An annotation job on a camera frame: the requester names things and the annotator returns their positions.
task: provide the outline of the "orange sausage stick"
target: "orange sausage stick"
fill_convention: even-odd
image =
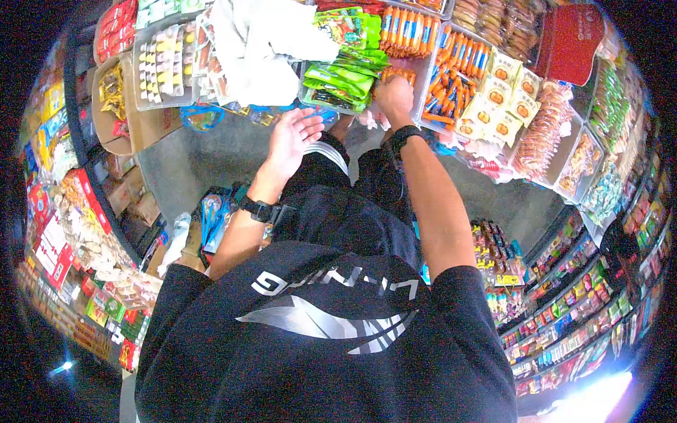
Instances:
[[[432,54],[433,51],[435,50],[435,43],[437,42],[437,33],[439,32],[439,27],[441,25],[441,22],[439,18],[435,18],[433,21],[433,29],[430,32],[430,40],[428,42],[428,53]]]

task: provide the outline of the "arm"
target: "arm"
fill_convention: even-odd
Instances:
[[[376,89],[378,105],[393,130],[413,125],[413,88],[395,76]],[[401,150],[409,195],[418,219],[430,279],[450,267],[477,266],[468,215],[449,174],[426,141],[413,136]]]
[[[268,158],[247,191],[254,201],[275,204],[289,178],[301,165],[303,152],[322,136],[321,116],[307,118],[313,109],[294,109],[285,113],[270,137]],[[236,211],[223,234],[206,274],[218,280],[227,271],[256,254],[263,241],[265,223],[251,218],[246,210]]]

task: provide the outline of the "bright light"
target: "bright light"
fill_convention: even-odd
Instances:
[[[50,378],[53,378],[54,376],[56,376],[57,374],[63,372],[64,370],[69,370],[70,368],[73,367],[74,364],[75,364],[74,361],[66,361],[65,363],[63,363],[62,365],[60,365],[59,367],[57,367],[56,369],[52,370],[52,371],[49,373],[49,377],[50,377]]]
[[[604,378],[552,403],[556,409],[548,414],[548,422],[604,422],[621,399],[632,380],[630,372]]]

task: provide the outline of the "cardboard box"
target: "cardboard box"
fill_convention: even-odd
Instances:
[[[134,156],[116,156],[109,154],[104,161],[104,169],[115,179],[122,179],[127,172],[134,168]]]
[[[166,244],[158,245],[158,248],[153,253],[153,257],[150,259],[150,262],[148,262],[148,268],[146,269],[147,274],[157,277],[158,279],[164,279],[164,277],[160,277],[160,274],[158,273],[158,266],[162,264],[162,259],[165,257],[168,248],[169,245]]]
[[[148,226],[152,226],[160,215],[160,207],[153,193],[146,192],[138,203],[129,207],[129,212],[141,218]]]
[[[204,273],[206,269],[204,268],[204,264],[202,264],[202,260],[200,260],[200,257],[194,256],[192,254],[187,254],[183,252],[181,254],[181,264],[184,266],[188,266],[191,269],[197,270],[201,273]]]
[[[99,97],[99,81],[108,69],[118,63],[122,66],[123,96],[127,123],[129,124],[129,138],[113,135],[113,129],[118,117],[115,113],[102,112],[102,101]],[[138,153],[160,141],[165,135],[174,132],[181,126],[178,108],[153,109],[140,112],[136,107],[134,84],[132,77],[131,52],[122,53],[106,60],[96,70],[92,83],[92,119],[96,127],[96,135],[106,151],[119,156]]]
[[[185,247],[183,247],[181,253],[197,257],[200,247],[202,247],[202,224],[192,221],[188,228],[188,238],[185,241]]]
[[[107,179],[104,181],[102,188],[106,193],[106,199],[108,199],[110,207],[113,209],[113,213],[115,213],[115,217],[119,218],[131,203],[127,185],[122,181]]]
[[[137,203],[146,192],[146,184],[144,183],[144,176],[141,173],[141,168],[134,166],[123,178],[127,191],[131,197],[132,203]]]

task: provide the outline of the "floor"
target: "floor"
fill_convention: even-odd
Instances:
[[[181,128],[140,152],[137,161],[155,195],[168,230],[180,213],[191,212],[212,185],[230,186],[251,180],[268,152],[272,127],[254,125],[226,113],[209,133]],[[351,180],[357,179],[357,158],[378,148],[383,131],[353,124],[346,139]],[[522,181],[494,184],[455,158],[441,157],[463,198],[470,219],[485,217],[501,225],[506,241],[517,240],[524,254],[538,242],[564,207],[560,196]]]

